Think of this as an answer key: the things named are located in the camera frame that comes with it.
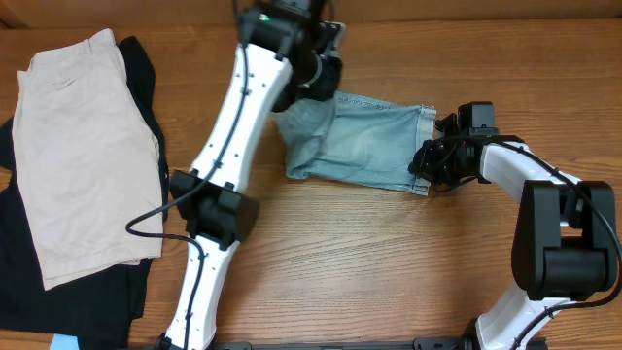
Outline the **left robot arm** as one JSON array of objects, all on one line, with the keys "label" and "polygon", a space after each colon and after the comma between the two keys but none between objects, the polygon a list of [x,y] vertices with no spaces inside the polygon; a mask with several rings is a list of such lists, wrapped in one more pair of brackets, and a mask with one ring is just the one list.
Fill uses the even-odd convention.
[{"label": "left robot arm", "polygon": [[257,1],[235,13],[238,44],[220,113],[189,171],[170,180],[189,250],[178,306],[158,349],[210,349],[215,343],[229,264],[259,214],[258,201],[245,191],[268,116],[298,99],[326,101],[339,85],[345,26],[322,18],[326,4]]}]

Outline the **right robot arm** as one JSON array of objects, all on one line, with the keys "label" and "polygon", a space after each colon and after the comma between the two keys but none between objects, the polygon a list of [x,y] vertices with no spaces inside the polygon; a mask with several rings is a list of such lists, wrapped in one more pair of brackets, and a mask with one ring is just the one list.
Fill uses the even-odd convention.
[{"label": "right robot arm", "polygon": [[469,102],[436,122],[409,170],[444,191],[495,184],[519,204],[511,251],[513,282],[460,337],[417,338],[416,349],[544,349],[537,333],[560,312],[606,305],[621,293],[615,197],[536,156],[496,127],[490,102]]}]

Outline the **light blue denim shorts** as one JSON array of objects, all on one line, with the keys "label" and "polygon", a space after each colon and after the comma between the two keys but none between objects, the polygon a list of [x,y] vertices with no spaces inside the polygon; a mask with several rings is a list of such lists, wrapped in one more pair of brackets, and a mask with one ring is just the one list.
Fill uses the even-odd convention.
[{"label": "light blue denim shorts", "polygon": [[408,171],[433,137],[434,107],[403,106],[337,92],[327,101],[301,99],[275,121],[286,144],[286,174],[321,177],[426,195],[430,182]]}]

